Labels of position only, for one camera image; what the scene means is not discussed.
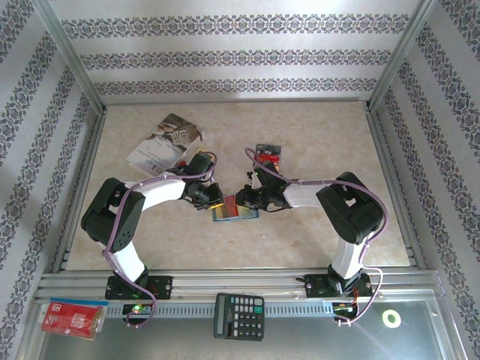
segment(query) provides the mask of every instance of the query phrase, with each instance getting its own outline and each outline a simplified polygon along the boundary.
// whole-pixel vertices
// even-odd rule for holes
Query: robotic arm
[[[155,178],[145,180],[140,183],[141,186],[135,182],[124,183],[116,178],[109,178],[103,183],[83,215],[82,229],[108,252],[106,257],[112,263],[110,265],[117,275],[121,274],[121,281],[135,296],[138,296],[141,290],[128,281],[145,288],[149,274],[131,241],[141,213],[168,200],[186,200],[197,210],[210,209],[223,204],[224,197],[218,184],[209,184],[210,179],[202,180],[199,177],[199,174],[211,174],[214,166],[210,157],[205,154],[196,154],[188,165],[170,169],[162,174],[158,181],[152,181]],[[118,228],[109,247],[116,213],[120,211],[122,198],[129,189],[134,187],[137,188],[127,195],[121,207]]]
[[[361,275],[365,245],[384,216],[370,191],[351,172],[344,172],[336,180],[291,183],[266,162],[257,163],[248,175],[253,184],[259,182],[262,186],[245,185],[236,194],[239,206],[267,212],[271,203],[278,207],[275,211],[301,206],[325,210],[340,236],[337,253],[328,267],[328,282],[339,296],[350,293]]]

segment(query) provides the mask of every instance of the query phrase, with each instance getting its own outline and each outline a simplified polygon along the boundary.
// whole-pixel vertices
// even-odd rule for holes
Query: patterned wallpaper
[[[469,359],[480,359],[479,29],[478,1],[440,1],[377,109]]]
[[[103,100],[126,104],[367,100],[419,0],[201,2],[52,5]]]
[[[32,5],[0,0],[0,359],[50,269],[97,114]]]

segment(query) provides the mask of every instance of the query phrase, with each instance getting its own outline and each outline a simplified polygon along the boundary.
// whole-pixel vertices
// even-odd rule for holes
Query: booklet
[[[169,114],[128,156],[127,161],[150,176],[159,176],[197,153],[205,132],[191,122]]]

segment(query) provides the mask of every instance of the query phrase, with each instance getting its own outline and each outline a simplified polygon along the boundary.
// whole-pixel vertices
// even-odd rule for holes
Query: wire
[[[319,181],[298,181],[298,180],[292,180],[291,178],[286,178],[282,175],[280,175],[278,172],[275,172],[273,170],[270,170],[269,168],[267,168],[266,166],[263,166],[257,159],[256,159],[256,153],[253,149],[251,148],[245,148],[245,154],[247,155],[247,157],[253,161],[254,164],[256,164],[258,167],[260,167],[261,169],[265,170],[267,173],[269,173],[270,175],[273,175],[275,176],[276,178],[279,178],[281,180],[284,180],[285,182],[288,182],[290,184],[296,184],[296,185],[333,185],[333,184],[336,184],[336,185],[343,185],[343,186],[349,186],[351,188],[354,188],[354,189],[357,189],[357,190],[360,190],[362,191],[363,193],[367,194],[369,197],[371,197],[375,202],[376,204],[382,209],[382,213],[383,213],[383,222],[382,222],[382,226],[370,237],[368,238],[365,243],[364,243],[364,246],[363,248],[361,249],[361,252],[360,252],[360,255],[358,257],[358,263],[360,264],[361,268],[362,269],[370,269],[370,270],[376,270],[380,273],[380,280],[379,280],[379,283],[378,285],[376,286],[376,289],[375,291],[373,292],[373,295],[372,297],[370,298],[370,300],[368,301],[368,303],[365,305],[365,308],[360,311],[360,313],[357,314],[357,316],[355,316],[353,319],[349,319],[348,317],[345,317],[345,316],[341,316],[341,315],[336,315],[336,317],[342,319],[342,320],[345,320],[345,322],[341,322],[340,320],[338,321],[338,324],[339,325],[343,325],[343,324],[348,324],[350,326],[351,323],[354,323],[355,321],[357,321],[358,319],[360,319],[364,314],[365,312],[370,308],[370,306],[372,305],[372,302],[374,301],[374,299],[377,297],[377,293],[379,292],[380,290],[380,287],[382,286],[382,282],[383,282],[383,272],[380,268],[371,268],[371,267],[367,267],[367,266],[364,266],[362,263],[363,263],[363,259],[365,257],[365,253],[367,251],[367,249],[370,247],[370,244],[373,240],[377,239],[379,236],[381,236],[383,234],[383,232],[385,231],[388,223],[389,223],[389,210],[386,208],[385,204],[383,203],[383,201],[375,194],[373,193],[372,191],[368,190],[366,187],[363,187],[363,186],[360,186],[358,184],[354,184],[352,182],[349,182],[349,181],[341,181],[341,180],[337,180],[337,179],[332,179],[332,180],[319,180]]]
[[[379,272],[379,275],[380,275],[380,279],[378,281],[378,285],[376,285],[376,289],[375,291],[373,291],[373,294],[370,298],[370,300],[368,300],[367,304],[365,305],[365,307],[363,308],[362,311],[360,311],[357,316],[355,316],[353,319],[349,319],[348,317],[345,317],[345,316],[341,316],[341,315],[337,315],[335,314],[335,316],[339,319],[342,319],[344,320],[343,322],[338,320],[338,324],[339,325],[348,325],[350,326],[352,323],[354,323],[355,321],[357,321],[358,319],[360,319],[361,317],[364,316],[364,314],[367,312],[367,310],[370,308],[370,306],[372,305],[372,303],[374,302],[375,298],[377,297],[377,294],[378,292],[380,291],[380,287],[382,286],[382,283],[383,283],[383,271],[381,268],[372,268],[370,266],[362,266],[361,267],[362,269],[365,269],[365,270],[375,270],[377,272]]]
[[[357,308],[359,306],[359,291],[357,288],[353,288],[353,296],[355,296],[355,300],[353,301],[353,307]]]
[[[147,289],[141,287],[137,283],[134,283],[132,280],[130,280],[122,272],[122,270],[120,270],[118,268],[118,266],[115,264],[115,261],[112,258],[112,254],[110,253],[110,250],[112,249],[112,246],[113,246],[113,242],[115,241],[117,231],[119,230],[120,218],[122,216],[123,208],[125,207],[125,203],[127,201],[128,195],[130,195],[131,192],[135,191],[138,188],[141,188],[144,185],[154,184],[155,182],[165,182],[166,180],[173,180],[173,179],[200,179],[200,178],[204,178],[206,176],[211,176],[213,171],[215,170],[215,167],[217,166],[217,161],[218,161],[217,155],[214,154],[211,151],[204,151],[203,154],[211,155],[214,158],[213,165],[211,166],[211,168],[208,171],[203,172],[203,173],[198,174],[198,175],[159,175],[159,176],[155,176],[154,178],[148,178],[148,179],[146,179],[142,182],[139,182],[139,183],[135,184],[134,186],[130,187],[127,191],[125,191],[125,193],[121,197],[121,201],[120,201],[120,204],[118,205],[118,209],[117,209],[117,214],[115,216],[115,221],[113,222],[112,232],[110,233],[109,241],[106,244],[105,249],[103,249],[103,251],[102,251],[102,255],[105,257],[106,261],[109,263],[109,265],[113,269],[113,271],[121,279],[123,279],[126,283],[130,284],[135,289],[140,290],[143,293],[145,293],[146,295],[148,295],[152,300],[150,316],[147,317],[145,320],[143,320],[140,324],[136,324],[135,325],[136,329],[138,329],[141,326],[144,326],[146,323],[148,323],[153,318],[153,316],[155,315],[155,312],[157,310],[157,299],[155,298],[155,296],[150,291],[148,291]],[[130,322],[128,322],[131,314],[132,314],[132,312],[128,313],[127,318],[125,319],[125,322],[127,323],[128,327],[130,327],[132,325]]]

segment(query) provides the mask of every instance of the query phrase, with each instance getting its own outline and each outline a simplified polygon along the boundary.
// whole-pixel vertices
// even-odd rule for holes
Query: calculator
[[[262,341],[265,301],[261,296],[217,294],[213,334],[217,339]]]

